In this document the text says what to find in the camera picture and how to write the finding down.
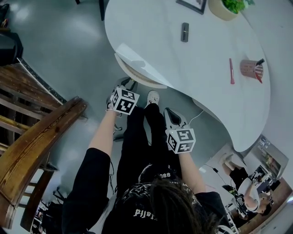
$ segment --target table leg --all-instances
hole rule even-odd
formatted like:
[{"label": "table leg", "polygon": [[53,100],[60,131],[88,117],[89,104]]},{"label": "table leg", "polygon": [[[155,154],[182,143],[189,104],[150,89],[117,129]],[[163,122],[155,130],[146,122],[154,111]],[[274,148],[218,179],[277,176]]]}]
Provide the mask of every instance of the table leg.
[{"label": "table leg", "polygon": [[104,6],[104,0],[99,0],[99,4],[100,4],[101,20],[104,21],[104,19],[105,19],[105,6]]}]

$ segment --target woman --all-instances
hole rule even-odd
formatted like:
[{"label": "woman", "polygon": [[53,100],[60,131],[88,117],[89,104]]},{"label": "woman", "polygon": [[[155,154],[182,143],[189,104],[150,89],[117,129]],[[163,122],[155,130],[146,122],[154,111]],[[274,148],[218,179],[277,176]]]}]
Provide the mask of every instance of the woman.
[{"label": "woman", "polygon": [[[135,107],[128,116],[117,171],[117,199],[102,233],[211,234],[218,225],[220,231],[227,229],[221,198],[215,192],[206,193],[190,154],[168,151],[158,102],[159,94],[150,91],[147,106]],[[86,233],[107,206],[116,116],[109,103],[64,203],[64,234]],[[151,127],[151,146],[143,127],[144,117]]]},{"label": "woman", "polygon": [[271,211],[271,196],[259,194],[244,167],[232,162],[233,154],[220,160],[224,172],[234,181],[238,193],[243,194],[247,211],[266,216]]}]

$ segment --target white cord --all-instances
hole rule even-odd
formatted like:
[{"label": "white cord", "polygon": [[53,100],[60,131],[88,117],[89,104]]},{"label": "white cord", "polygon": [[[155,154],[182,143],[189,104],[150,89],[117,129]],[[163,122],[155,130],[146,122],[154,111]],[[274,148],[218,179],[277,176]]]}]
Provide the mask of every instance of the white cord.
[{"label": "white cord", "polygon": [[203,113],[203,111],[202,111],[202,112],[201,112],[199,115],[197,115],[197,116],[193,117],[193,118],[191,119],[191,121],[192,121],[192,120],[194,120],[195,118],[199,117],[199,116],[200,116],[202,113]]}]

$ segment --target shoe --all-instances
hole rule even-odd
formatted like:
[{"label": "shoe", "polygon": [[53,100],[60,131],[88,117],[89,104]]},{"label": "shoe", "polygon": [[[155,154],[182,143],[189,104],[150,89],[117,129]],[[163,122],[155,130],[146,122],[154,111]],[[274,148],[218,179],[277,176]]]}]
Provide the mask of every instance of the shoe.
[{"label": "shoe", "polygon": [[222,155],[222,157],[220,158],[219,165],[222,165],[223,163],[226,164],[228,162],[231,162],[232,161],[232,156],[233,156],[233,154],[230,154],[230,155],[227,156],[227,154],[224,153]]},{"label": "shoe", "polygon": [[159,100],[160,100],[160,95],[157,91],[155,90],[149,91],[147,95],[146,107],[152,103],[156,103],[157,105],[159,105]]}]

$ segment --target pink cup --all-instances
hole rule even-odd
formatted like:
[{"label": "pink cup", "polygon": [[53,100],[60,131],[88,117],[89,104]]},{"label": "pink cup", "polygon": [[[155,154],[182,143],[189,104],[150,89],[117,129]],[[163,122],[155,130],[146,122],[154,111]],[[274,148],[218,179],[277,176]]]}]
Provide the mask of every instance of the pink cup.
[{"label": "pink cup", "polygon": [[262,65],[255,66],[257,61],[242,60],[240,63],[241,74],[261,81],[264,69]]}]

